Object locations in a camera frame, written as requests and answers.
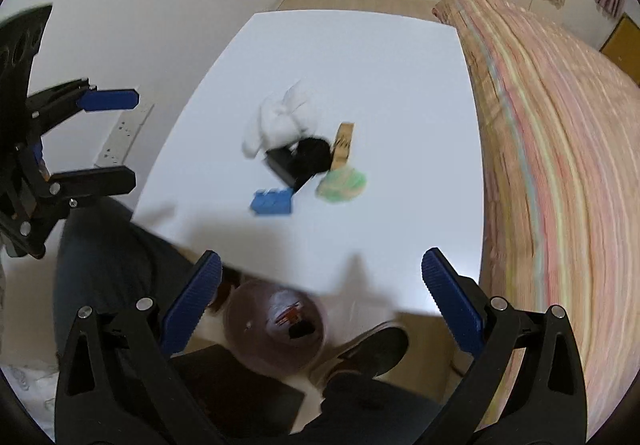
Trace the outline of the green pastel sponge ball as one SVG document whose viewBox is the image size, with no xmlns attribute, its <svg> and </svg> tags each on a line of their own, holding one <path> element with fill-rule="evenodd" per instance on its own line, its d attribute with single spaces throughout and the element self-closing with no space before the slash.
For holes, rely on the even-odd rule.
<svg viewBox="0 0 640 445">
<path fill-rule="evenodd" d="M 347 202 L 357 198 L 367 186 L 367 177 L 350 165 L 326 173 L 316 189 L 316 196 L 329 203 Z"/>
</svg>

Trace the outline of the dark red carton box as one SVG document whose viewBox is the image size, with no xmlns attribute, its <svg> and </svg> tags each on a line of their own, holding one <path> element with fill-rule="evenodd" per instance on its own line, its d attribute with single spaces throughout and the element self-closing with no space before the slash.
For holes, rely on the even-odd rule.
<svg viewBox="0 0 640 445">
<path fill-rule="evenodd" d="M 289 306 L 286 306 L 285 309 L 274 318 L 274 324 L 278 327 L 290 327 L 292 324 L 295 324 L 296 321 L 301 321 L 303 319 L 302 314 L 302 304 L 296 302 Z"/>
</svg>

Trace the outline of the pink trash bin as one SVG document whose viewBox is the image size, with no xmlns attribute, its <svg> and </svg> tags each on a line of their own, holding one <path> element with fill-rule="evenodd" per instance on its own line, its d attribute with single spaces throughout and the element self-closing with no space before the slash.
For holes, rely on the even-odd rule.
<svg viewBox="0 0 640 445">
<path fill-rule="evenodd" d="M 260 375 L 285 378 L 312 365 L 328 328 L 315 298 L 264 280 L 236 289 L 224 310 L 224 337 L 233 356 Z"/>
</svg>

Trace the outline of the white power strip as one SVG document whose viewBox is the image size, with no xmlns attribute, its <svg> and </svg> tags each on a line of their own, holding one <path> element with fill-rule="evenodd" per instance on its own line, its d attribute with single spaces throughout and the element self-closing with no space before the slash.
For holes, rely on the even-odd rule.
<svg viewBox="0 0 640 445">
<path fill-rule="evenodd" d="M 153 108 L 153 104 L 139 104 L 132 110 L 122 112 L 96 157 L 94 165 L 97 168 L 108 168 L 125 163 L 132 144 Z"/>
</svg>

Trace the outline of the black shoe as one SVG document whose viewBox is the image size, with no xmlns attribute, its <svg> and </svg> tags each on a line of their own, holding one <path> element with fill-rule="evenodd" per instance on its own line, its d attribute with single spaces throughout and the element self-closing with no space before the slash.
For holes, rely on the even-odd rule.
<svg viewBox="0 0 640 445">
<path fill-rule="evenodd" d="M 408 332 L 401 324 L 385 321 L 326 352 L 308 378 L 323 390 L 337 373 L 356 373 L 370 379 L 385 375 L 406 356 L 409 344 Z"/>
</svg>

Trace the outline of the blue toy brick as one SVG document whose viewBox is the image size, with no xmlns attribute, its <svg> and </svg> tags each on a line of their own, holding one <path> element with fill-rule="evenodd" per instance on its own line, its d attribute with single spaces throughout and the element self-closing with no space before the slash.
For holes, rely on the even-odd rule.
<svg viewBox="0 0 640 445">
<path fill-rule="evenodd" d="M 259 216 L 291 215 L 292 198 L 291 188 L 258 190 L 250 202 L 250 211 Z"/>
</svg>

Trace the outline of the black binder clip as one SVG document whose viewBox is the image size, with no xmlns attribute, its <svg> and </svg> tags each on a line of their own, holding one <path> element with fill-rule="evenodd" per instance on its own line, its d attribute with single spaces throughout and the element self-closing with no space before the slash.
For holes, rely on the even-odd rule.
<svg viewBox="0 0 640 445">
<path fill-rule="evenodd" d="M 308 165 L 300 161 L 295 151 L 288 147 L 268 150 L 266 163 L 270 170 L 293 192 L 299 191 L 312 177 Z"/>
</svg>

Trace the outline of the white patterned jacket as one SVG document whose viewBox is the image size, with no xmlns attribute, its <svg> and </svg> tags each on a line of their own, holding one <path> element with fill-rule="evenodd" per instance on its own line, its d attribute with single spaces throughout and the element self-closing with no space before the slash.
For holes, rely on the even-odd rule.
<svg viewBox="0 0 640 445">
<path fill-rule="evenodd" d="M 49 439 L 55 441 L 54 411 L 58 369 L 53 366 L 34 369 L 2 365 L 1 370 L 32 419 Z"/>
</svg>

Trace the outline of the black fuzzy pompom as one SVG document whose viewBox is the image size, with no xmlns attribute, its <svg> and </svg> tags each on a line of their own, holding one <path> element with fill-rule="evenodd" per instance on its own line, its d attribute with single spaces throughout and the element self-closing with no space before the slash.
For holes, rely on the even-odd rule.
<svg viewBox="0 0 640 445">
<path fill-rule="evenodd" d="M 295 148 L 295 171 L 299 175 L 315 176 L 326 173 L 332 165 L 333 152 L 330 143 L 320 137 L 301 139 Z"/>
</svg>

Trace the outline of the yellow wooden board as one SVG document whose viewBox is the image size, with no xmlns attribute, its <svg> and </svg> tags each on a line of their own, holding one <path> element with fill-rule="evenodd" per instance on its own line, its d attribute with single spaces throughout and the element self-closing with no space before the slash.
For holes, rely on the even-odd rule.
<svg viewBox="0 0 640 445">
<path fill-rule="evenodd" d="M 600 52 L 640 84 L 640 28 L 627 14 L 620 16 Z"/>
</svg>

